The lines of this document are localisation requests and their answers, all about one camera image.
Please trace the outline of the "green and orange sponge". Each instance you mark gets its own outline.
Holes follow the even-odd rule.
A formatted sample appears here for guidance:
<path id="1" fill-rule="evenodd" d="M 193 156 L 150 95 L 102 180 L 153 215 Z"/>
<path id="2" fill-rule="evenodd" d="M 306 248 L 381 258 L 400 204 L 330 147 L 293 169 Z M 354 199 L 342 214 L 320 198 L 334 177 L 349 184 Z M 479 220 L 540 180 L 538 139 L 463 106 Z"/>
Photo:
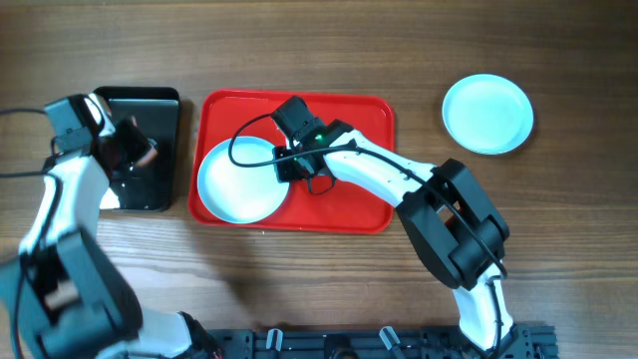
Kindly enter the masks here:
<path id="1" fill-rule="evenodd" d="M 131 169 L 144 168 L 154 161 L 159 155 L 157 149 L 158 143 L 149 137 L 146 137 L 139 129 L 138 121 L 135 116 L 129 118 L 132 137 L 134 141 L 134 154 L 130 159 Z"/>

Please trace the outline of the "light blue plate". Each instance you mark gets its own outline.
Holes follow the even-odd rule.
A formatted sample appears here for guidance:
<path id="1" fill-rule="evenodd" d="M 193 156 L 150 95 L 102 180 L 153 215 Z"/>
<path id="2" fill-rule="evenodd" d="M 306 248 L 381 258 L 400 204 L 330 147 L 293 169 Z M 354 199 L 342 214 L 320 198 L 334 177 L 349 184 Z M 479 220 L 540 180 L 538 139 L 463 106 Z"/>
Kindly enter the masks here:
<path id="1" fill-rule="evenodd" d="M 526 142 L 533 130 L 534 111 L 527 94 L 511 80 L 476 74 L 448 89 L 442 102 L 442 121 L 463 148 L 497 156 Z"/>
<path id="2" fill-rule="evenodd" d="M 273 214 L 286 199 L 289 184 L 278 180 L 274 165 L 250 166 L 272 160 L 273 150 L 263 139 L 239 137 L 209 151 L 195 180 L 208 212 L 233 224 L 255 223 Z"/>

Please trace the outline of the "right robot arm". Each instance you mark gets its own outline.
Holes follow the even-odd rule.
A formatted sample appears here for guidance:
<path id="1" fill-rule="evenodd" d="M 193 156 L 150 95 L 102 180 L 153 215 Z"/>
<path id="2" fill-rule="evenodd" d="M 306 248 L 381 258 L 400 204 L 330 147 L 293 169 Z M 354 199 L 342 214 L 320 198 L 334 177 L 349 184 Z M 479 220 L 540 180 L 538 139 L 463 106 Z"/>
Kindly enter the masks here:
<path id="1" fill-rule="evenodd" d="M 277 165 L 307 180 L 354 184 L 392 206 L 419 260 L 452 290 L 461 332 L 498 357 L 513 327 L 500 284 L 509 228 L 470 170 L 454 159 L 435 166 L 403 158 L 343 121 L 324 124 L 296 96 L 271 118 L 286 139 Z"/>

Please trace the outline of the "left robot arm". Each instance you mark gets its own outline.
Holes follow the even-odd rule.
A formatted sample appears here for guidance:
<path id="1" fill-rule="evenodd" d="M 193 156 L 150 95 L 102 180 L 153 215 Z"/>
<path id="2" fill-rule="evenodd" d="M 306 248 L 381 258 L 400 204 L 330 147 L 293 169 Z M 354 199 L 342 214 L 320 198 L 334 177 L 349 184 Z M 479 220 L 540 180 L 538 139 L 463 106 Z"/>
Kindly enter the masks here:
<path id="1" fill-rule="evenodd" d="M 112 176 L 148 156 L 153 143 L 135 121 L 114 123 L 95 93 L 62 98 L 40 112 L 55 131 L 52 153 L 36 172 L 45 192 L 16 257 L 1 265 L 15 357 L 222 357 L 190 315 L 143 309 L 96 242 Z"/>

